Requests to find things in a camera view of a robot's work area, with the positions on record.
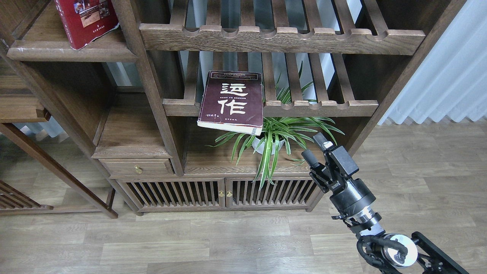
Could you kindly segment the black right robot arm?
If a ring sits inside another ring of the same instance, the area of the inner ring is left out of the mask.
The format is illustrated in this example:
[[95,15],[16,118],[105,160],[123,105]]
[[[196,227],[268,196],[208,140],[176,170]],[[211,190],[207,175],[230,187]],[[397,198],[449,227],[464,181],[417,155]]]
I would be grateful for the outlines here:
[[425,274],[465,274],[466,270],[420,232],[411,236],[386,233],[381,215],[372,210],[375,196],[361,179],[352,175],[359,168],[342,146],[328,141],[322,133],[313,136],[325,163],[319,163],[310,150],[302,153],[310,166],[310,177],[323,193],[332,192],[330,201],[342,220],[357,237],[361,257],[383,274],[398,274],[401,268],[418,263]]

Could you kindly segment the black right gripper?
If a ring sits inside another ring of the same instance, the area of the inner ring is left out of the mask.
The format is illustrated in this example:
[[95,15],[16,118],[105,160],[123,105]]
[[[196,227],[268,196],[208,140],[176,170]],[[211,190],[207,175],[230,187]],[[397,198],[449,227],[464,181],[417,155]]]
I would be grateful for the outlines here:
[[371,208],[376,197],[361,179],[352,179],[359,168],[348,151],[328,141],[321,132],[313,140],[321,149],[325,164],[319,163],[311,150],[301,155],[310,166],[310,176],[316,185],[324,193],[333,193],[330,201],[339,215],[332,219],[342,220],[350,229],[371,229],[377,225],[382,217]]

